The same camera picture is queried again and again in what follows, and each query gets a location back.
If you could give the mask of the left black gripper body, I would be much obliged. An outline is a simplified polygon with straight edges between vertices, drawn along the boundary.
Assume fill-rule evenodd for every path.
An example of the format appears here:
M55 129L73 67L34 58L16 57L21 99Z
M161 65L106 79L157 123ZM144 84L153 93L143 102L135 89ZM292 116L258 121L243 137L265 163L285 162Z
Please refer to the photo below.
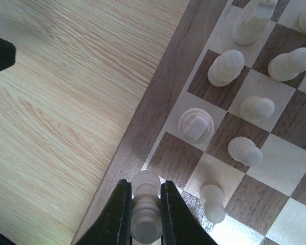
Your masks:
M16 47L14 44L0 38L0 71L15 64Z

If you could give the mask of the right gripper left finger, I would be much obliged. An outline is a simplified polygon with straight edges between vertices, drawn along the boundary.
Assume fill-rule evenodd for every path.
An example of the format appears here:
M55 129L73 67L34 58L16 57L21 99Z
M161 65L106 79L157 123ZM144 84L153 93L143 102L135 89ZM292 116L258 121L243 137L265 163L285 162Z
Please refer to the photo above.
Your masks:
M76 242L78 245L131 244L132 187L119 180L99 217Z

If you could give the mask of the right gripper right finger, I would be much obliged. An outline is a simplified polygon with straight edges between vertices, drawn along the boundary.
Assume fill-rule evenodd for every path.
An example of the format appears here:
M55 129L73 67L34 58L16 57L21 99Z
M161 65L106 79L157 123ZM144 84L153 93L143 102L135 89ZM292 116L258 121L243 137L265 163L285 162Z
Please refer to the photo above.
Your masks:
M161 185L161 202L162 244L216 244L195 220L172 181Z

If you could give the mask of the white chess piece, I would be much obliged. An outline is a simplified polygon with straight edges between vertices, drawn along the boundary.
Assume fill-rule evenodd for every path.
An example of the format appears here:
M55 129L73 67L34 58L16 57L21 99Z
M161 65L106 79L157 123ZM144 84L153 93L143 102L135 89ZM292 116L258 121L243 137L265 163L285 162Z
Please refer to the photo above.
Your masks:
M142 244L150 244L162 236L161 182L153 171L143 170L132 179L131 236Z

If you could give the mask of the wooden chess board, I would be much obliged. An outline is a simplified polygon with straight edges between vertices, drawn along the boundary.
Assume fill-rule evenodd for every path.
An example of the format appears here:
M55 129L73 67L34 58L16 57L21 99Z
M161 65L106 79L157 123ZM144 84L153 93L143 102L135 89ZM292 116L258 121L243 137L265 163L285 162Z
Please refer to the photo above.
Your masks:
M306 244L306 71L278 82L268 74L276 56L306 47L306 1L278 1L268 27L254 43L236 44L231 29L247 1L191 1L144 93L98 190L72 240L97 219L120 179L142 170L178 188L195 219L218 244ZM208 70L223 52L240 51L245 65L230 84L215 87ZM239 105L265 97L275 112L259 122L244 120ZM189 108L214 121L210 140L191 143L178 131ZM227 151L235 137L252 140L263 154L257 166ZM205 216L200 190L224 193L225 218Z

